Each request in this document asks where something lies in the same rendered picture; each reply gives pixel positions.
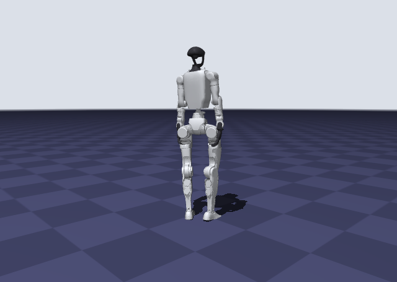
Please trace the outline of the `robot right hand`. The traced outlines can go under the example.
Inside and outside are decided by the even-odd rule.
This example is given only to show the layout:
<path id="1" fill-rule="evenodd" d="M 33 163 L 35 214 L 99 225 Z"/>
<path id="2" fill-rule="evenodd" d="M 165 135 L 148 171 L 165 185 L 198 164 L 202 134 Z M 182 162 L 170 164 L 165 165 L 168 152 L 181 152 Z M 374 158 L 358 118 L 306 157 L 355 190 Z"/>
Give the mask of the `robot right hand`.
<path id="1" fill-rule="evenodd" d="M 221 139 L 221 134 L 222 134 L 222 131 L 223 131 L 222 122 L 218 122 L 216 129 L 218 130 L 218 133 L 217 133 L 217 137 L 216 137 L 216 142 L 211 145 L 212 147 L 217 146 L 218 143 L 219 143 L 219 140 Z"/>

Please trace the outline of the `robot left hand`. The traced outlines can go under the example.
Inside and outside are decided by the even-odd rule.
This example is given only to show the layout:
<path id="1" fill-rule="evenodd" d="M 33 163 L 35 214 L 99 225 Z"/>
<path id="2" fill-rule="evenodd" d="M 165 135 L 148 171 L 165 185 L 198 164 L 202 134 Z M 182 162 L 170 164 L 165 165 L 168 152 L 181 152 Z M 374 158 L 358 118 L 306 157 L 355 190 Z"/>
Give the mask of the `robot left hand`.
<path id="1" fill-rule="evenodd" d="M 178 131 L 179 128 L 180 128 L 180 123 L 177 124 L 177 131 Z M 181 138 L 178 137 L 178 135 L 177 135 L 177 142 L 178 142 L 179 144 L 182 144 L 182 143 L 181 143 Z"/>

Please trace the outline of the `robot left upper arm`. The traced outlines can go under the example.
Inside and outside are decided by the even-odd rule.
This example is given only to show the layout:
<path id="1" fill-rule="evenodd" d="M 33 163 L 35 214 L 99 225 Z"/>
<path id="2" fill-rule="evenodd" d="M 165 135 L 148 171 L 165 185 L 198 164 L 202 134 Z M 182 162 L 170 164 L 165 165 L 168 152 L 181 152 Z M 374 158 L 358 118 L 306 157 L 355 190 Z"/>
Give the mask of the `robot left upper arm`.
<path id="1" fill-rule="evenodd" d="M 186 107 L 187 103 L 185 102 L 185 97 L 184 97 L 184 84 L 183 84 L 183 76 L 184 75 L 180 75 L 177 77 L 177 94 L 178 94 L 178 106 L 179 107 Z"/>

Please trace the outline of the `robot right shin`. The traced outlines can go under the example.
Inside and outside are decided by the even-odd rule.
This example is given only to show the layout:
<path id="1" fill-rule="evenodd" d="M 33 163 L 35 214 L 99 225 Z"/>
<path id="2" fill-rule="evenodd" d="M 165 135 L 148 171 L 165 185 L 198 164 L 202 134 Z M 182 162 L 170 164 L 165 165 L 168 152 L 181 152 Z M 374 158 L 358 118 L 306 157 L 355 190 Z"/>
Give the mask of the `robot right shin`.
<path id="1" fill-rule="evenodd" d="M 207 195 L 207 211 L 215 213 L 215 197 L 218 191 L 218 171 L 215 167 L 210 170 L 210 178 L 205 179 L 205 193 Z"/>

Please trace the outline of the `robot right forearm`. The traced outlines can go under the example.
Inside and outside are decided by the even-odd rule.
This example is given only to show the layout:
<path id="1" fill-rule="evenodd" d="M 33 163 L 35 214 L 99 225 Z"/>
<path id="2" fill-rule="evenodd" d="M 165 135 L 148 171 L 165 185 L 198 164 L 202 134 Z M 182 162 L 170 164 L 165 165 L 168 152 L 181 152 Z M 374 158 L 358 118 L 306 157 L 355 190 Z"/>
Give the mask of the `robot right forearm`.
<path id="1" fill-rule="evenodd" d="M 215 120 L 216 120 L 216 126 L 218 124 L 218 122 L 222 122 L 222 128 L 224 127 L 224 123 L 223 123 L 223 106 L 222 106 L 222 98 L 219 96 L 218 98 L 218 106 L 214 107 L 214 111 L 215 111 Z"/>

